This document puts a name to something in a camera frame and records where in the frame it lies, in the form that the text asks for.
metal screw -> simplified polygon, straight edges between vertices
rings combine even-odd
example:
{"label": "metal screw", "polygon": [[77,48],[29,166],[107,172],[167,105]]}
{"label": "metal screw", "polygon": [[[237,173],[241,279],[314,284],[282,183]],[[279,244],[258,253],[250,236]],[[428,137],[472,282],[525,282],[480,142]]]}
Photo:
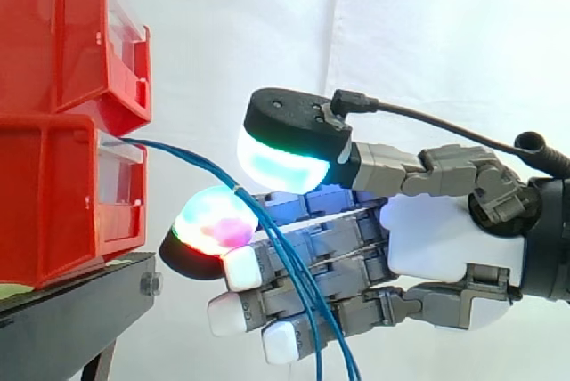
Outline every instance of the metal screw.
{"label": "metal screw", "polygon": [[146,296],[158,296],[162,292],[162,274],[146,272],[141,278],[141,293]]}

white backdrop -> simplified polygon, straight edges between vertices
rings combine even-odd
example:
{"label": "white backdrop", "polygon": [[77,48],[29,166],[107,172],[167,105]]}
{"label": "white backdrop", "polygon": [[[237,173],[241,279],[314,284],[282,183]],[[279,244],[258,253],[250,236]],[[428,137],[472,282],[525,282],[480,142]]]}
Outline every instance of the white backdrop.
{"label": "white backdrop", "polygon": [[[154,119],[137,135],[195,150],[251,191],[261,189],[240,170],[235,141],[251,92],[267,85],[361,90],[505,142],[535,129],[570,153],[567,0],[127,1],[153,38]],[[353,123],[357,140],[414,152],[460,142],[388,115]],[[156,152],[149,176],[146,249],[156,250],[186,199],[215,182]],[[163,295],[120,338],[113,381],[314,379],[312,359],[267,366],[258,333],[210,335],[206,304],[223,282],[161,270]],[[567,307],[526,298],[480,332],[407,321],[349,344],[367,380],[566,380]],[[336,345],[324,353],[325,379],[345,379],[339,356]]]}

red storage bin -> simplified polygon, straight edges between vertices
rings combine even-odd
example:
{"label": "red storage bin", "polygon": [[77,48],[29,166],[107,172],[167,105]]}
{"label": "red storage bin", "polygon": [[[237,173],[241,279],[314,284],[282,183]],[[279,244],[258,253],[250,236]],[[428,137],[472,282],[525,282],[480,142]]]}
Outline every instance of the red storage bin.
{"label": "red storage bin", "polygon": [[142,245],[145,178],[145,150],[87,116],[0,116],[0,283],[41,288]]}
{"label": "red storage bin", "polygon": [[119,0],[0,0],[0,113],[79,113],[120,136],[151,120],[150,34]]}

green light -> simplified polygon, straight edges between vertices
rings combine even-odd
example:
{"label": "green light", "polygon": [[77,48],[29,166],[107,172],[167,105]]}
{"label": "green light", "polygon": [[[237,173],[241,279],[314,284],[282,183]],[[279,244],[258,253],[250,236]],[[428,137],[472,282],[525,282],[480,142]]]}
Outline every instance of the green light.
{"label": "green light", "polygon": [[259,184],[272,190],[305,194],[329,171],[329,162],[268,147],[241,129],[238,140],[241,167]]}
{"label": "green light", "polygon": [[176,217],[174,231],[186,245],[205,255],[225,255],[247,245],[257,217],[225,185],[207,188],[188,200]]}

black cable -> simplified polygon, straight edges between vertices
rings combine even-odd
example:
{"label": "black cable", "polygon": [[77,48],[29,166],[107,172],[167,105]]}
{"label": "black cable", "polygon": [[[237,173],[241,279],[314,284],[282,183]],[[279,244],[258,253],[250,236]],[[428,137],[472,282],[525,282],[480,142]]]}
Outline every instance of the black cable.
{"label": "black cable", "polygon": [[439,127],[458,136],[467,138],[473,142],[489,147],[493,150],[518,156],[527,166],[549,174],[554,178],[570,178],[570,158],[549,147],[542,136],[536,132],[524,132],[520,134],[515,145],[510,146],[494,141],[481,134],[476,134],[468,129],[456,126],[453,123],[442,120],[429,114],[380,102],[375,98],[366,96],[363,93],[337,90],[330,102],[330,110],[333,114],[346,118],[348,113],[359,112],[389,112],[392,114],[413,118],[423,123]]}
{"label": "black cable", "polygon": [[533,154],[533,152],[530,150],[524,148],[516,148],[505,143],[494,141],[493,139],[487,138],[486,136],[476,134],[475,132],[471,132],[470,130],[465,129],[461,126],[457,126],[453,123],[442,120],[441,118],[430,116],[429,114],[424,114],[423,112],[419,112],[414,109],[391,105],[389,103],[380,101],[376,101],[373,106],[378,111],[390,112],[392,114],[413,118],[414,120],[428,123],[429,125],[439,127],[440,129],[444,129],[453,134],[457,134],[473,142],[480,143],[485,147],[489,147],[497,151],[502,151],[507,154],[512,154],[513,156],[519,156],[522,158]]}

